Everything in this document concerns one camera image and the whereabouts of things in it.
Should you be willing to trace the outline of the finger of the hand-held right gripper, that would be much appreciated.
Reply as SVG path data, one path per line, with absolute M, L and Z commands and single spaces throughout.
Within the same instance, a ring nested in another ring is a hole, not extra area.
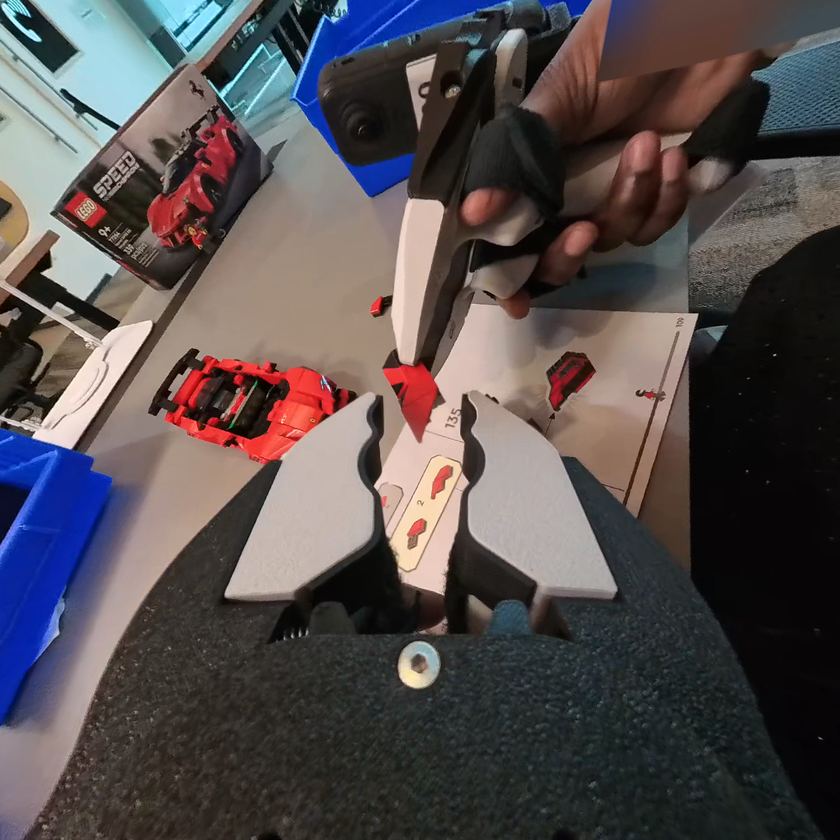
M 473 272 L 450 270 L 434 306 L 427 331 L 427 369 L 438 375 L 465 325 L 476 290 Z
M 469 268 L 458 200 L 409 198 L 397 247 L 392 328 L 400 362 L 427 366 L 427 331 L 450 270 Z

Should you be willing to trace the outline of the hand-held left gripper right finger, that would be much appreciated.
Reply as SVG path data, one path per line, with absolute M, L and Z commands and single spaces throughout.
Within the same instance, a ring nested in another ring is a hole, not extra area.
M 463 395 L 467 487 L 454 539 L 454 586 L 487 608 L 540 615 L 554 598 L 610 602 L 617 585 L 559 452 L 478 391 Z

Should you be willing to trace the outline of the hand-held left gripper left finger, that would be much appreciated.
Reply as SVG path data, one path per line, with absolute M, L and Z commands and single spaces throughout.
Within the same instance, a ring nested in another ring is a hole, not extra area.
M 280 463 L 224 597 L 230 602 L 395 605 L 395 559 L 375 482 L 383 399 L 358 396 Z

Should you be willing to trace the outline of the black red lego block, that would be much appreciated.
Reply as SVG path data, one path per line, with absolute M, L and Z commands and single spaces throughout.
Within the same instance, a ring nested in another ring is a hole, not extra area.
M 406 425 L 415 440 L 422 443 L 432 412 L 438 403 L 439 391 L 426 365 L 400 362 L 393 350 L 383 364 L 384 376 L 399 402 Z

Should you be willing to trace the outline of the blue plastic bin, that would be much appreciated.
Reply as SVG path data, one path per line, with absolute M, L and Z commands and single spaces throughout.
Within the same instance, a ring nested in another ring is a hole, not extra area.
M 112 478 L 93 459 L 1 433 L 1 722 L 12 712 L 105 509 Z
M 368 166 L 347 164 L 339 155 L 327 120 L 318 100 L 321 69 L 337 57 L 354 53 L 384 41 L 408 35 L 467 15 L 480 8 L 500 2 L 479 1 L 349 1 L 347 13 L 336 20 L 322 18 L 297 80 L 291 99 L 297 103 L 311 126 L 327 142 L 345 169 L 369 197 L 382 194 L 404 181 L 411 170 L 413 158 L 404 155 L 393 161 Z

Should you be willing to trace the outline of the red lego car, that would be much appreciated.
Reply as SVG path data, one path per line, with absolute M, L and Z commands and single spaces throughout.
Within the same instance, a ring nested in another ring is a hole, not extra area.
M 266 465 L 356 396 L 305 366 L 280 371 L 269 361 L 219 360 L 191 349 L 154 394 L 149 414 L 164 413 L 189 437 Z

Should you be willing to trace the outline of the lego instruction booklet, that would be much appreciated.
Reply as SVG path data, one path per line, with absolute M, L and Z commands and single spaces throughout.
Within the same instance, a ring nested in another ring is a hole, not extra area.
M 437 377 L 423 439 L 404 428 L 378 484 L 405 583 L 443 593 L 467 479 L 462 394 L 478 390 L 577 459 L 635 517 L 681 378 L 696 316 L 475 304 Z

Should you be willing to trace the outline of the lego set box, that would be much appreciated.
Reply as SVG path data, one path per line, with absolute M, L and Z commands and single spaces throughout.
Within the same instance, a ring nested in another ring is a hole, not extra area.
M 212 256 L 273 165 L 194 64 L 101 147 L 51 216 L 157 290 Z

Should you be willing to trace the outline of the person's right hand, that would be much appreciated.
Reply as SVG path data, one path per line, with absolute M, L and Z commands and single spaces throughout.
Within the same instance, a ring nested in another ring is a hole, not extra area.
M 645 247 L 686 211 L 689 165 L 678 148 L 661 149 L 665 134 L 694 130 L 740 83 L 771 62 L 763 49 L 640 77 L 599 81 L 611 2 L 591 2 L 523 102 L 542 115 L 565 147 L 626 140 L 605 201 L 568 226 L 543 251 L 537 282 L 562 286 L 591 253 Z

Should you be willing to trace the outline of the white stand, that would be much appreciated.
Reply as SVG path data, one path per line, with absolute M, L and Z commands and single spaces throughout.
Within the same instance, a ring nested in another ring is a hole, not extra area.
M 73 449 L 142 350 L 153 327 L 153 321 L 145 320 L 119 326 L 104 336 L 32 437 Z

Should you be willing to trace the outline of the white paper slip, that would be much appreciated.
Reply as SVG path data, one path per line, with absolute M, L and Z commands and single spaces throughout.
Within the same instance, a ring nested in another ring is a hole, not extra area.
M 35 657 L 35 661 L 37 661 L 44 652 L 48 649 L 48 647 L 58 638 L 60 635 L 60 622 L 64 615 L 66 609 L 66 599 L 64 595 L 62 595 L 58 603 L 56 604 L 56 608 L 49 619 L 49 623 L 45 630 L 45 636 L 39 646 L 38 653 Z

